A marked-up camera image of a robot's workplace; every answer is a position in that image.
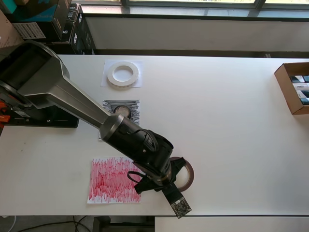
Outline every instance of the open cardboard box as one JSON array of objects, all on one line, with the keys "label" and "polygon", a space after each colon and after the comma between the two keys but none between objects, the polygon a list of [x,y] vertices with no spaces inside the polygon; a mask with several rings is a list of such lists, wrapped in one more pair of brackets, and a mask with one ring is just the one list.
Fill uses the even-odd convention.
[{"label": "open cardboard box", "polygon": [[293,115],[309,114],[309,105],[303,105],[289,77],[296,75],[309,75],[309,63],[284,63],[275,71],[275,76],[291,113]]}]

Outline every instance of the black pencil marks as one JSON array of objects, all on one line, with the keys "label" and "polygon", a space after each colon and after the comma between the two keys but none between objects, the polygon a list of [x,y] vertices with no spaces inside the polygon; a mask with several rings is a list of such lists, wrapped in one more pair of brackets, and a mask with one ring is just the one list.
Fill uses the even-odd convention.
[{"label": "black pencil marks", "polygon": [[119,105],[125,105],[131,111],[131,121],[140,124],[140,100],[104,100],[103,107],[110,113]]}]

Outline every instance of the cardboard box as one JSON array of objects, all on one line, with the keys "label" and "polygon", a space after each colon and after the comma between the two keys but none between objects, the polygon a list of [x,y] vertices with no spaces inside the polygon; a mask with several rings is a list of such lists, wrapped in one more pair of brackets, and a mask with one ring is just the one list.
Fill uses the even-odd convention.
[{"label": "cardboard box", "polygon": [[60,41],[71,0],[29,0],[7,17],[23,39]]},{"label": "cardboard box", "polygon": [[309,105],[303,105],[289,76],[309,75],[309,63],[284,63],[275,72],[286,103],[293,115],[309,114]]},{"label": "cardboard box", "polygon": [[67,21],[75,23],[79,30],[82,29],[84,23],[84,14],[80,4],[72,3],[69,8]]},{"label": "cardboard box", "polygon": [[85,55],[86,50],[77,26],[73,22],[67,22],[60,42],[46,43],[57,54]]},{"label": "cardboard box", "polygon": [[90,29],[88,27],[86,20],[82,24],[81,29],[82,30],[80,30],[80,32],[81,32],[81,36],[82,36],[83,42],[84,42],[85,47],[86,47],[86,54],[95,55],[96,46],[95,46],[95,43],[92,39]]},{"label": "cardboard box", "polygon": [[0,48],[15,46],[23,41],[9,20],[0,11]]}]

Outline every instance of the paper sheet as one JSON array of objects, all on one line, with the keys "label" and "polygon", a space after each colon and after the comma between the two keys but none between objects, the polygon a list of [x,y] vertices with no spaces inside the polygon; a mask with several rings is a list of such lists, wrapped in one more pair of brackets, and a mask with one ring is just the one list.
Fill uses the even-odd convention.
[{"label": "paper sheet", "polygon": [[[128,171],[140,172],[129,158],[93,159],[88,203],[139,203],[136,183],[128,179]],[[133,178],[140,181],[137,175]]]},{"label": "paper sheet", "polygon": [[103,71],[103,78],[101,82],[101,87],[106,87],[108,86],[108,80],[107,80],[107,72],[109,68],[118,62],[122,61],[127,61],[131,62],[136,65],[136,67],[139,69],[139,78],[137,79],[136,83],[134,83],[131,87],[141,87],[142,86],[142,73],[143,73],[143,62],[141,60],[124,60],[124,59],[119,59],[119,60],[113,60],[113,59],[108,59],[105,61],[104,64],[104,71]]},{"label": "paper sheet", "polygon": [[102,106],[111,114],[114,109],[119,105],[125,105],[131,111],[131,121],[140,124],[140,100],[104,100]]}]

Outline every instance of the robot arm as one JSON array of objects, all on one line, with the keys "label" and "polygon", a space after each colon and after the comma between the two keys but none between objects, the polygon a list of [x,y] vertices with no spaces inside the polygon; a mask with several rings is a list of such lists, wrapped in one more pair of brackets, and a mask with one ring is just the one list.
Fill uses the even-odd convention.
[{"label": "robot arm", "polygon": [[[31,59],[19,62],[26,72],[17,72],[14,64],[18,53],[28,52]],[[145,175],[137,183],[138,194],[154,189],[162,191],[178,218],[191,211],[190,206],[174,185],[176,174],[186,165],[183,158],[170,161],[173,145],[164,137],[144,130],[123,115],[111,115],[70,81],[69,72],[49,48],[26,42],[0,62],[0,100],[19,110],[57,106],[99,129],[101,138],[131,158]]]}]

